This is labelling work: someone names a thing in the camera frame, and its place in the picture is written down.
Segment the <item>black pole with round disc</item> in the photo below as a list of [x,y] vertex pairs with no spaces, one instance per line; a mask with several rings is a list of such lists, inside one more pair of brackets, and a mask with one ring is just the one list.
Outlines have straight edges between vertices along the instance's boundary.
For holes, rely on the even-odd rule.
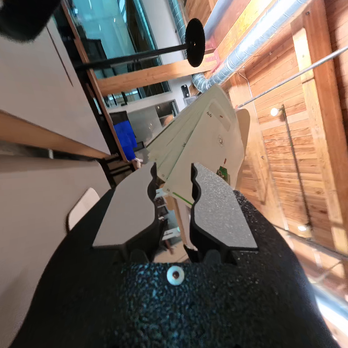
[[137,63],[142,60],[153,59],[162,54],[169,54],[181,50],[186,51],[187,60],[190,66],[198,67],[202,63],[205,55],[205,42],[203,25],[199,19],[193,18],[188,22],[186,27],[184,44],[127,56],[115,57],[112,59],[100,59],[94,62],[81,63],[75,65],[74,68],[76,71],[103,69],[123,63]]

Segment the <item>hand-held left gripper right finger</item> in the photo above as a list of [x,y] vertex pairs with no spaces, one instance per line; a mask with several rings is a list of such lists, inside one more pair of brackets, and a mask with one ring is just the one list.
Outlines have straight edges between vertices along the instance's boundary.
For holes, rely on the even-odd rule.
[[190,261],[234,262],[233,251],[258,252],[232,187],[200,163],[191,164],[191,182]]

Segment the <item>brick building instruction booklet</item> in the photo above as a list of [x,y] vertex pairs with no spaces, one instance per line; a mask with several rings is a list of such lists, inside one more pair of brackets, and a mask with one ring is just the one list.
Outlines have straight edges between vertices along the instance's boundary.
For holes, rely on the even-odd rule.
[[235,109],[219,85],[213,85],[184,108],[147,145],[149,161],[157,164],[163,191],[186,206],[192,198],[191,164],[213,174],[227,169],[235,189],[245,152]]

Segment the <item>silver air duct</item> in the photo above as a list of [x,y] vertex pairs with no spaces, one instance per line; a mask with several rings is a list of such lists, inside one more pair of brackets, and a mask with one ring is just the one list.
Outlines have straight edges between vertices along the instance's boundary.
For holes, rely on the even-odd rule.
[[267,41],[288,23],[307,0],[248,1],[224,39],[217,47],[220,59],[217,70],[209,77],[203,72],[192,74],[193,85],[204,93],[222,84],[237,72]]

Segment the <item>stack of blue bins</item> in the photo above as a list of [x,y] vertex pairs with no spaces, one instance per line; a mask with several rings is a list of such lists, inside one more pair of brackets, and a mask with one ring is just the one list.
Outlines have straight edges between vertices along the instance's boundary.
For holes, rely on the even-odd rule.
[[134,149],[137,148],[137,141],[129,120],[115,124],[114,129],[127,160],[135,159]]

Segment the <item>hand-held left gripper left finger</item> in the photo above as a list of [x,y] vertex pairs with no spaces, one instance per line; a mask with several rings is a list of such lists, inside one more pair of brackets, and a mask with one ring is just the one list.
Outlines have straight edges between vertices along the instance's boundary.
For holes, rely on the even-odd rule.
[[124,260],[133,254],[143,255],[146,262],[154,260],[160,244],[156,179],[156,163],[148,162],[116,187],[94,248],[118,250]]

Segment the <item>grey desk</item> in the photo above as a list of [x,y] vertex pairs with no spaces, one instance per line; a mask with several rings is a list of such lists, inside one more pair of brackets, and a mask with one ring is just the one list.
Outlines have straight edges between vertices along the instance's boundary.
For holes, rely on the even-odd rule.
[[68,213],[89,188],[102,197],[110,185],[97,161],[3,155],[0,171],[0,346],[9,347]]
[[1,140],[110,154],[53,19],[34,41],[1,37],[0,108]]

